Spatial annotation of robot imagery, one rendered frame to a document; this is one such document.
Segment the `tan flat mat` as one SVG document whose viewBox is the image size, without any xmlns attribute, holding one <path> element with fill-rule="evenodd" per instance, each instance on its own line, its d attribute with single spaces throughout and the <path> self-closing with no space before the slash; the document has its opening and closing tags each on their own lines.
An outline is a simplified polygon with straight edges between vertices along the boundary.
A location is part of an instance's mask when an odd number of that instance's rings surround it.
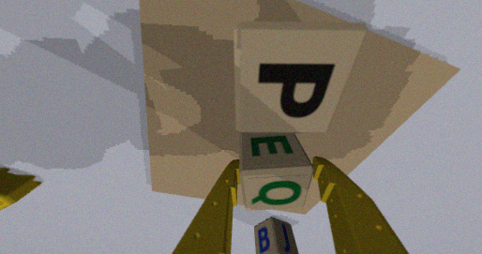
<svg viewBox="0 0 482 254">
<path fill-rule="evenodd" d="M 234 29 L 347 22 L 297 0 L 139 0 L 152 191 L 206 199 L 239 159 Z M 460 68 L 368 30 L 329 129 L 295 133 L 346 175 Z"/>
</svg>

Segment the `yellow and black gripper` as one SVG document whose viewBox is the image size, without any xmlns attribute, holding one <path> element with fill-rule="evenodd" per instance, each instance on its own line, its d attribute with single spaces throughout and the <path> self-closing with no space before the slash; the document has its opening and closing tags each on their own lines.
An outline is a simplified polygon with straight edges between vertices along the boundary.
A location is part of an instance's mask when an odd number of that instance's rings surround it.
<svg viewBox="0 0 482 254">
<path fill-rule="evenodd" d="M 409 254 L 383 214 L 352 179 L 329 160 L 314 157 L 313 180 L 326 203 L 336 254 Z M 231 254 L 239 159 L 220 175 L 172 254 Z"/>
</svg>

